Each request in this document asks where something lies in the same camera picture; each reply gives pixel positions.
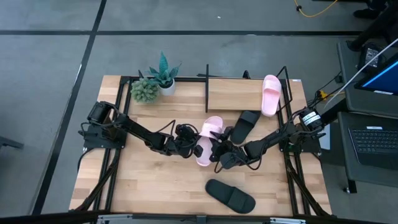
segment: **blue screen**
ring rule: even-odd
[[[389,93],[398,93],[398,61],[388,66],[378,75],[366,82],[362,87]]]

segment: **pink slide sandal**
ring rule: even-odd
[[[223,131],[223,119],[219,116],[212,116],[203,123],[199,134],[201,137],[197,142],[197,145],[203,148],[201,156],[197,158],[197,163],[201,166],[208,166],[211,163],[210,156],[212,154],[211,147],[213,145],[210,138],[216,139],[216,137],[212,135],[210,131],[221,133]]]
[[[278,109],[278,102],[282,86],[275,75],[267,75],[262,83],[261,113],[273,116]]]

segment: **wooden table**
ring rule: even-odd
[[[104,76],[98,101],[115,102],[120,78]],[[294,96],[291,102],[292,111],[302,109],[306,105],[302,83],[300,80],[291,80],[290,85]],[[176,86],[174,96],[161,96],[153,105],[136,103],[132,99],[128,115],[147,129],[156,131],[173,119],[177,120],[177,124],[190,123],[200,130],[204,120],[214,115],[224,119],[224,126],[234,126],[241,114],[240,111],[205,113],[203,82],[176,82]],[[127,85],[124,86],[121,111],[126,92]],[[277,116],[261,116],[246,141],[261,139],[277,128]],[[95,149],[83,158],[70,208],[79,206],[93,190],[100,175],[103,154],[103,149]],[[322,208],[331,213],[319,161],[309,153],[302,154],[301,161],[307,188]],[[292,215],[285,164],[278,145],[267,150],[257,171],[242,166],[215,174],[214,166],[215,163],[208,167],[199,166],[195,156],[183,159],[180,156],[160,155],[152,152],[138,138],[128,135],[126,147],[121,153],[111,211],[238,215],[205,192],[206,181],[217,179],[240,188],[256,199],[256,207],[248,215]],[[100,208],[104,207],[107,188],[105,186],[103,190]],[[303,213],[300,191],[297,186],[295,188],[298,208]]]

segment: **potted plant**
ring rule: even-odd
[[[138,103],[154,103],[159,95],[159,88],[155,81],[140,78],[131,84],[131,96]]]
[[[164,96],[171,96],[175,92],[174,78],[177,76],[181,64],[169,70],[169,64],[163,52],[160,54],[159,71],[149,67],[149,73],[155,76],[154,81],[159,84],[160,93]]]

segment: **succulent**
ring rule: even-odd
[[[169,64],[163,52],[160,54],[159,71],[149,67],[148,73],[155,76],[154,81],[162,88],[168,88],[173,85],[173,79],[177,76],[181,64],[169,70]]]
[[[159,95],[157,83],[148,78],[140,78],[131,84],[131,96],[142,103],[153,103]]]

